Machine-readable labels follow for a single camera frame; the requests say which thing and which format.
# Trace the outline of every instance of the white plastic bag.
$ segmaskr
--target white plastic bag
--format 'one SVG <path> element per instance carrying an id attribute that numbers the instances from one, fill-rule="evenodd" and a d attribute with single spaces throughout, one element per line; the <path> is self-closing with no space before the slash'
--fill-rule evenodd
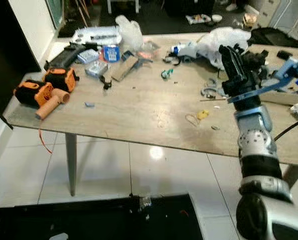
<path id="1" fill-rule="evenodd" d="M 197 45 L 197 53 L 210 60 L 210 63 L 224 70 L 224 65 L 219 52 L 220 45 L 234 47 L 239 44 L 242 49 L 248 48 L 247 40 L 250 39 L 251 33 L 232 27 L 219 27 L 205 35 Z"/>
<path id="2" fill-rule="evenodd" d="M 136 21 L 129 21 L 124 15 L 117 16 L 115 22 L 119 25 L 119 32 L 122 39 L 135 51 L 144 44 L 143 34 Z"/>

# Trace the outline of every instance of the white tile floor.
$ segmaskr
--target white tile floor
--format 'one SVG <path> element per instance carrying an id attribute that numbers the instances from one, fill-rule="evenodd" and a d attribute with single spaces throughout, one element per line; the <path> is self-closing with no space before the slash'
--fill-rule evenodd
<path id="1" fill-rule="evenodd" d="M 242 240 L 235 228 L 237 158 L 78 137 L 76 196 L 69 194 L 65 138 L 15 128 L 0 159 L 0 207 L 189 193 L 206 240 Z M 298 181 L 292 189 L 298 210 Z"/>

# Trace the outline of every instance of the robotic arm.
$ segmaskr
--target robotic arm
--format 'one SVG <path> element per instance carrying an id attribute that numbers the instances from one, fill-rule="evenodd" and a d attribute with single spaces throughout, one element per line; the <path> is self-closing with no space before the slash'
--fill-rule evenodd
<path id="1" fill-rule="evenodd" d="M 229 80 L 223 82 L 228 102 L 236 109 L 242 195 L 236 210 L 237 229 L 248 240 L 298 240 L 298 212 L 288 184 L 282 179 L 272 122 L 259 94 L 298 78 L 298 60 L 289 58 L 274 75 L 279 83 L 261 88 L 257 71 L 268 52 L 247 52 L 220 46 Z"/>

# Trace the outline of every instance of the blue can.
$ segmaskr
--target blue can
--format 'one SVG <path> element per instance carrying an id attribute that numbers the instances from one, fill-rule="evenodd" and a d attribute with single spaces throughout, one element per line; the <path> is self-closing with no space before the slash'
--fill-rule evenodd
<path id="1" fill-rule="evenodd" d="M 104 59 L 109 63 L 116 63 L 120 60 L 120 51 L 117 45 L 103 46 Z"/>

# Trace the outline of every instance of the shoe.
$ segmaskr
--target shoe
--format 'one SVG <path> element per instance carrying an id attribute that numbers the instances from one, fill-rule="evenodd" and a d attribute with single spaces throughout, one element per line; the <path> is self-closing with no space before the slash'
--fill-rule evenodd
<path id="1" fill-rule="evenodd" d="M 231 11 L 236 10 L 236 9 L 238 9 L 238 6 L 237 6 L 237 4 L 235 4 L 235 3 L 231 3 L 229 6 L 227 6 L 227 7 L 225 8 L 225 10 L 226 10 L 227 12 L 231 12 Z"/>
<path id="2" fill-rule="evenodd" d="M 219 4 L 221 5 L 221 6 L 223 6 L 223 5 L 227 5 L 229 3 L 229 0 L 220 0 L 219 1 Z"/>

